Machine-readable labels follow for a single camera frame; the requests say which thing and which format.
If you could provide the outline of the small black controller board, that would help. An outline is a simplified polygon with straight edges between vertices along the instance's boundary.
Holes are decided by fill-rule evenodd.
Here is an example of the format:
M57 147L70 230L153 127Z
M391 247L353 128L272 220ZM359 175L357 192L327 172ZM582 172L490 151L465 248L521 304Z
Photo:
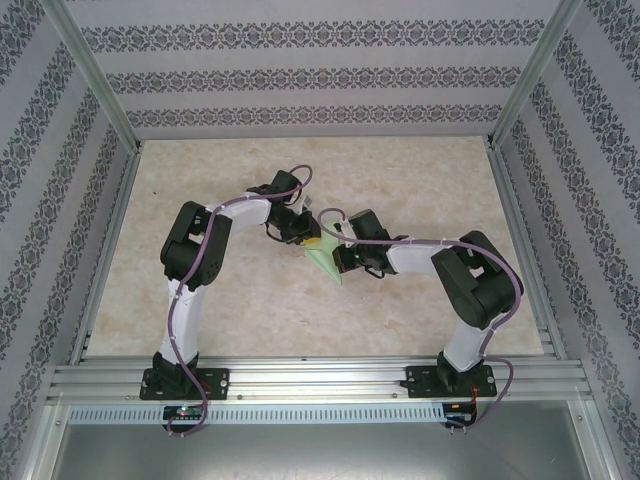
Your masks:
M450 421L458 423L473 423L477 418L477 404L475 401L468 403L447 403L443 406L444 416Z
M164 421L200 421L203 407L199 405L170 405L163 409Z

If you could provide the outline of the aluminium mounting rail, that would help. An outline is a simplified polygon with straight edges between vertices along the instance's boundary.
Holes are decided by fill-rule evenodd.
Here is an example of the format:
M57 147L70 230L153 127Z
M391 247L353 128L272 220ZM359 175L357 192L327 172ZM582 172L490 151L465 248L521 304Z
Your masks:
M401 382L406 369L433 365L433 357L203 357L205 368L230 374L230 403L373 403L405 402ZM77 365L58 366L46 393L49 403L133 404L139 400L145 357L88 357ZM516 356L505 366L493 362L495 383L506 400L575 400L593 395L579 360L553 356Z

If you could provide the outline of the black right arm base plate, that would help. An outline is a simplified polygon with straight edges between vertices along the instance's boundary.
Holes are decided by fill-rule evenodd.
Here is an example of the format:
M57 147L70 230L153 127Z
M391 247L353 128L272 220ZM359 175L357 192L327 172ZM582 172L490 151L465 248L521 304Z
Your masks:
M467 372L447 372L438 366L408 366L401 385L410 398L493 398L497 387L489 365L479 365Z

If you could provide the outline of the aluminium frame side rail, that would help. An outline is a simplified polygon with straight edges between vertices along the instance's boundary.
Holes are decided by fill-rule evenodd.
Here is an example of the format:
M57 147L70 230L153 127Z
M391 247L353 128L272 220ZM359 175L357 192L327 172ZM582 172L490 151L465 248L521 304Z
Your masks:
M120 231L126 215L128 202L135 183L136 174L144 150L144 141L141 141L124 168L117 197L114 200L111 216L104 235L104 242L98 257L98 263L93 272L90 290L86 296L82 317L75 331L72 349L69 351L66 364L77 365L85 355L87 345L90 342L93 326L96 321L103 292L108 280L109 271L117 247Z
M566 349L544 288L544 282L504 159L487 138L485 138L485 147L543 350L547 356L553 355L558 360L566 360L568 358Z

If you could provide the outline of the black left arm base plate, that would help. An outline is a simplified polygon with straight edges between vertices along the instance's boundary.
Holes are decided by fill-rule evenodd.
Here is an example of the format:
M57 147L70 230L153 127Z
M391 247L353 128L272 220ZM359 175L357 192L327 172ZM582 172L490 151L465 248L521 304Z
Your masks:
M208 400L226 400L229 387L229 370L196 368L192 375ZM139 398L145 401L196 401L202 394L183 369L161 373L149 368L143 373Z

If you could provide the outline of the aluminium frame post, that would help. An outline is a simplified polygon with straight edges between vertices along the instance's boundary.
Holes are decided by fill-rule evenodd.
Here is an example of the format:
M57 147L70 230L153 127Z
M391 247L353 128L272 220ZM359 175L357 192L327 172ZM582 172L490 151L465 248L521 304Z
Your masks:
M80 69L85 81L104 109L110 123L129 152L136 153L140 140L118 101L105 73L64 0L39 0L47 17Z
M594 400L567 402L583 460L591 480L623 480Z
M68 405L45 405L14 480L52 480L69 419Z
M559 0L492 131L486 137L489 149L496 150L504 143L582 1Z

